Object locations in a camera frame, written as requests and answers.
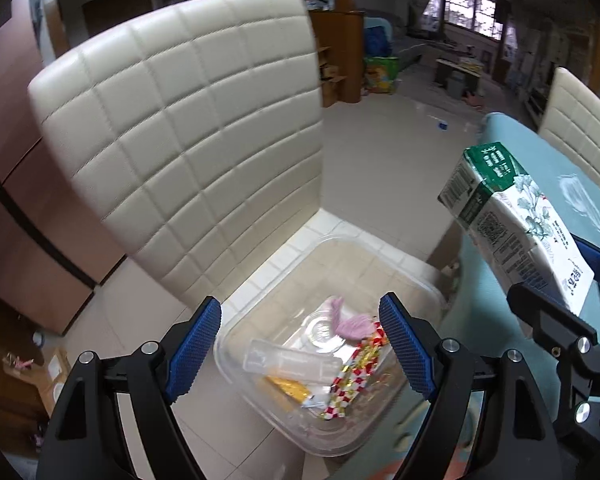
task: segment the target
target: blue bag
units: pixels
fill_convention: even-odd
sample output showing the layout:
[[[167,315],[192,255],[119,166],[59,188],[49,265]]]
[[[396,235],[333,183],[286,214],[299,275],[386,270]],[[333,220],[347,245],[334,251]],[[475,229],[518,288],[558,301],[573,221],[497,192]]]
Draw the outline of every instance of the blue bag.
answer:
[[[384,27],[369,27],[365,29],[365,55],[369,57],[391,56],[391,45],[384,33]]]

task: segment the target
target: clear plastic case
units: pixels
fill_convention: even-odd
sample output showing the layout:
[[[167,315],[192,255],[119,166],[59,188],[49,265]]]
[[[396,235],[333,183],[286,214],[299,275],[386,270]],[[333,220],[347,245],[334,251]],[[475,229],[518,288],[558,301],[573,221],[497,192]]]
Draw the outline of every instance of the clear plastic case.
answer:
[[[440,322],[445,301],[434,286],[384,259],[358,238],[321,238],[221,330],[214,347],[218,368],[247,402],[306,452],[317,456],[352,452],[371,435],[406,383],[390,346],[382,349],[378,370],[347,406],[346,416],[332,420],[322,420],[320,408],[302,407],[265,375],[245,371],[245,357],[254,340],[263,340],[346,362],[356,343],[333,335],[324,301],[342,296],[344,318],[354,314],[377,317],[379,300],[389,291],[414,316],[434,326]],[[310,389],[324,397],[329,386]]]
[[[305,352],[262,339],[253,339],[244,357],[245,372],[271,375],[311,384],[331,384],[342,370],[342,359],[329,354]]]

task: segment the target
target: small table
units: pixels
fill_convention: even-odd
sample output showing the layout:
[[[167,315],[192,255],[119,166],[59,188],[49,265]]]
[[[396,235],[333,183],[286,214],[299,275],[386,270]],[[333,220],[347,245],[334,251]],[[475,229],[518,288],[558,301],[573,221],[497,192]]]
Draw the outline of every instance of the small table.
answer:
[[[446,80],[451,76],[453,70],[458,70],[465,74],[465,88],[472,94],[478,92],[478,84],[480,83],[481,75],[473,70],[469,70],[457,63],[453,63],[446,59],[438,58],[436,60],[436,75],[434,81],[440,86],[446,88]]]

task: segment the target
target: qr code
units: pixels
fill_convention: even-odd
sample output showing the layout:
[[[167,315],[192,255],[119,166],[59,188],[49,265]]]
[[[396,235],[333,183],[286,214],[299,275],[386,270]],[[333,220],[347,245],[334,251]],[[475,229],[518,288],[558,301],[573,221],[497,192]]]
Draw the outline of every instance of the qr code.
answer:
[[[495,245],[507,230],[506,227],[501,224],[500,220],[498,220],[498,217],[491,211],[487,212],[487,214],[480,219],[480,223],[477,225],[476,229],[492,246]]]

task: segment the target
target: chair backrest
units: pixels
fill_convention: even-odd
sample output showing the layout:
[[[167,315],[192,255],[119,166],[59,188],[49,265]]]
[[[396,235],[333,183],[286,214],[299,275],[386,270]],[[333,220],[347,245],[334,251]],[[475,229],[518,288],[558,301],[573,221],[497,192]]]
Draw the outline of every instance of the chair backrest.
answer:
[[[227,298],[319,206],[321,100],[303,0],[190,0],[29,85],[66,177],[189,306]]]
[[[538,135],[600,186],[600,99],[565,68],[555,70]]]

